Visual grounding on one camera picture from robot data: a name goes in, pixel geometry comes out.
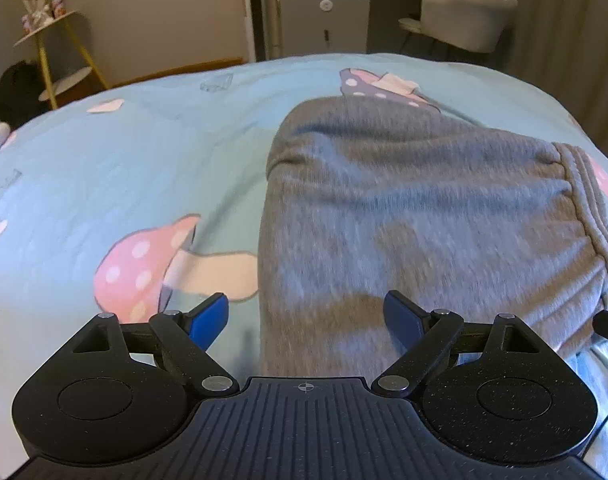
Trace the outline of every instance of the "white polka dot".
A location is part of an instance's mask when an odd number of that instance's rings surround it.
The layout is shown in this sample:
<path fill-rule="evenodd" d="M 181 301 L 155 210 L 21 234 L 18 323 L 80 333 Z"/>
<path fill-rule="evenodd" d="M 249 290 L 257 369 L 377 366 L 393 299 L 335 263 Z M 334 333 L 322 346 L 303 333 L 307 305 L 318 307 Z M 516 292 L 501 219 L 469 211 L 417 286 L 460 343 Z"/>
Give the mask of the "white polka dot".
<path fill-rule="evenodd" d="M 181 244 L 184 243 L 184 240 L 186 240 L 187 236 L 188 231 L 178 231 L 177 233 L 175 233 L 173 235 L 173 238 L 171 238 L 171 247 L 174 249 L 179 249 L 181 247 Z"/>
<path fill-rule="evenodd" d="M 140 272 L 137 278 L 135 278 L 135 288 L 137 290 L 144 290 L 152 278 L 153 274 L 151 274 L 150 270 Z"/>
<path fill-rule="evenodd" d="M 106 271 L 106 283 L 115 283 L 119 280 L 121 273 L 120 268 L 117 265 L 114 265 Z"/>
<path fill-rule="evenodd" d="M 140 301 L 130 311 L 129 321 L 131 323 L 139 323 L 143 320 L 144 316 L 146 316 L 146 305 L 143 301 Z"/>
<path fill-rule="evenodd" d="M 148 240 L 142 240 L 135 244 L 135 247 L 133 247 L 133 250 L 130 251 L 130 254 L 133 255 L 133 258 L 140 259 L 142 256 L 145 256 L 146 253 L 148 253 L 149 249 L 150 242 Z"/>

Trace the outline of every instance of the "mushroom stem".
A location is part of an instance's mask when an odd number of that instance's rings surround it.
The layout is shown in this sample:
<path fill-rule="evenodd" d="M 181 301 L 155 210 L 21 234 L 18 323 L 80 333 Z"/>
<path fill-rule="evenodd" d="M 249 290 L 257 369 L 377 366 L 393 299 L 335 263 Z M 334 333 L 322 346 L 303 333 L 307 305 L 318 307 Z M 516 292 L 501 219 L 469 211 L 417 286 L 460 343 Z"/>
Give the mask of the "mushroom stem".
<path fill-rule="evenodd" d="M 203 256 L 180 249 L 164 275 L 164 285 L 189 294 L 225 292 L 231 301 L 247 300 L 257 292 L 257 257 L 251 253 Z"/>

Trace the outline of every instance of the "white round knob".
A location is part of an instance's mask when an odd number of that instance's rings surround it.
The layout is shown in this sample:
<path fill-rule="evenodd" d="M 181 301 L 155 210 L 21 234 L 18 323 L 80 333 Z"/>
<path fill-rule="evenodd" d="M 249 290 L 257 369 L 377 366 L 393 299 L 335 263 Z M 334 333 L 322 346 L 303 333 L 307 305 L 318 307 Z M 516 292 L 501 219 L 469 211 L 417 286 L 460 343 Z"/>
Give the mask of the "white round knob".
<path fill-rule="evenodd" d="M 331 0 L 322 0 L 319 4 L 319 8 L 324 12 L 331 12 L 331 10 L 333 10 L 333 2 Z"/>

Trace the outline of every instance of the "white scalloped chair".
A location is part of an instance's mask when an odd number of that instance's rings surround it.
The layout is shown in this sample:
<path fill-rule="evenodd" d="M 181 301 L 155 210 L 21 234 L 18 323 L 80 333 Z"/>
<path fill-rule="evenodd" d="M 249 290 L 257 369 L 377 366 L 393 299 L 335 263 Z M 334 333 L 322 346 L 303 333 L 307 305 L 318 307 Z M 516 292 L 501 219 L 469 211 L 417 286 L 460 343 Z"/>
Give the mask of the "white scalloped chair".
<path fill-rule="evenodd" d="M 421 20 L 402 18 L 399 26 L 409 36 L 423 34 L 469 52 L 490 54 L 516 11 L 517 0 L 422 0 Z"/>

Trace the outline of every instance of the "black bag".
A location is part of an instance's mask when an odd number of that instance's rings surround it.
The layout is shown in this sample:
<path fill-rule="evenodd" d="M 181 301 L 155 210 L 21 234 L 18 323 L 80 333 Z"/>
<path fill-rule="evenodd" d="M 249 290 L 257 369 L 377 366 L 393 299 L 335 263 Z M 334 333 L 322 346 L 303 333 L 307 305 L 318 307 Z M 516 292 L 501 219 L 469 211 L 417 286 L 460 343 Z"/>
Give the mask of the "black bag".
<path fill-rule="evenodd" d="M 48 103 L 38 99 L 43 91 L 44 82 L 35 63 L 20 61 L 7 68 L 0 78 L 0 121 L 17 130 L 46 113 Z"/>

